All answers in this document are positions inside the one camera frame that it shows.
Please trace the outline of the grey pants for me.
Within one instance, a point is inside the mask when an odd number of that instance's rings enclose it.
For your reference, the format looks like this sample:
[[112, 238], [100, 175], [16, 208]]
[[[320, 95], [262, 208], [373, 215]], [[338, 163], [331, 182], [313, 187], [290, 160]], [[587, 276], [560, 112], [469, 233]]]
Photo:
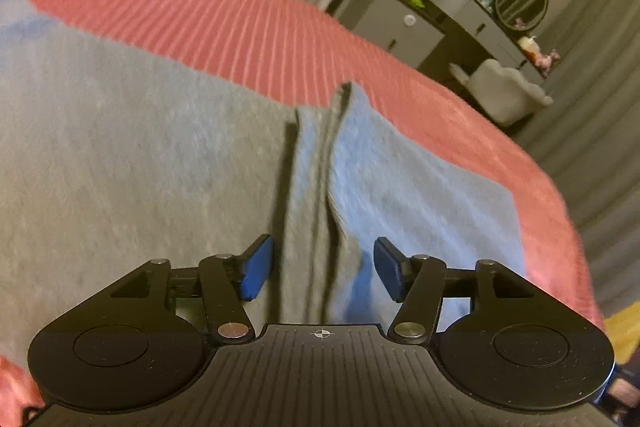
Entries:
[[1, 352], [152, 258], [196, 265], [257, 236], [276, 269], [256, 325], [390, 324], [376, 239], [525, 270], [511, 193], [400, 134], [353, 83], [326, 108], [229, 81], [1, 0]]

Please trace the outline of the grey shell chair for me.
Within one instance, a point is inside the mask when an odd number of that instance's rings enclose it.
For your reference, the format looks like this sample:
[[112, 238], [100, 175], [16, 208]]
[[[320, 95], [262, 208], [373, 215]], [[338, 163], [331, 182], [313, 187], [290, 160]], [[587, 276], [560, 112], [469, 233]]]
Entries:
[[553, 104], [551, 96], [538, 84], [529, 82], [519, 70], [504, 67], [492, 58], [480, 64], [471, 75], [452, 63], [449, 72], [501, 127], [510, 127]]

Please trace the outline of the grey vanity dresser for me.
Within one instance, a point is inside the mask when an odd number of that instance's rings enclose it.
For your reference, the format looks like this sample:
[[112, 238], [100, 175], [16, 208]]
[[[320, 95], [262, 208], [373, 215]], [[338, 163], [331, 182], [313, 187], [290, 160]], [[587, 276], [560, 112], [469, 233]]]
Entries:
[[476, 0], [350, 0], [338, 21], [353, 34], [438, 82], [449, 66], [475, 72], [488, 58], [544, 81], [524, 51]]

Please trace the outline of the coral ribbed bedspread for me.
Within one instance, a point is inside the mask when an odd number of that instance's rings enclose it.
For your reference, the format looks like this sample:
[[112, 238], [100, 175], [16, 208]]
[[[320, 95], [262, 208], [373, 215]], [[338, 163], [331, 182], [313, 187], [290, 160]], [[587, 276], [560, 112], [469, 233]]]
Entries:
[[[525, 261], [530, 239], [521, 182], [532, 181], [537, 191], [553, 196], [554, 188], [544, 174], [517, 146], [444, 89], [422, 81], [312, 6], [298, 0], [28, 1], [69, 28], [229, 81], [288, 107], [326, 108], [338, 87], [356, 84], [375, 112], [408, 140], [511, 193]], [[392, 298], [396, 313], [388, 325], [256, 325], [247, 308], [264, 293], [276, 269], [274, 239], [273, 244], [269, 277], [259, 295], [243, 305], [255, 338], [217, 348], [188, 387], [135, 410], [79, 410], [47, 402], [28, 367], [34, 336], [24, 364], [12, 362], [1, 352], [2, 361], [22, 377], [27, 390], [22, 400], [26, 412], [20, 421], [31, 426], [608, 423], [599, 399], [563, 410], [508, 410], [468, 395], [437, 366], [430, 350], [388, 337], [387, 329], [400, 308]], [[551, 284], [528, 277], [525, 271], [526, 261], [518, 275], [580, 314], [578, 301], [560, 298]], [[592, 323], [589, 315], [580, 315]]]

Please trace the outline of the round black mirror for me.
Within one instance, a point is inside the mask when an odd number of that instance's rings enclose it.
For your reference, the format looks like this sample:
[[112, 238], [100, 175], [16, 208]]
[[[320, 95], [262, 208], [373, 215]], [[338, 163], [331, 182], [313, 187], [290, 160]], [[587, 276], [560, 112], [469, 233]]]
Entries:
[[549, 3], [550, 0], [494, 0], [494, 11], [503, 28], [522, 34], [542, 22]]

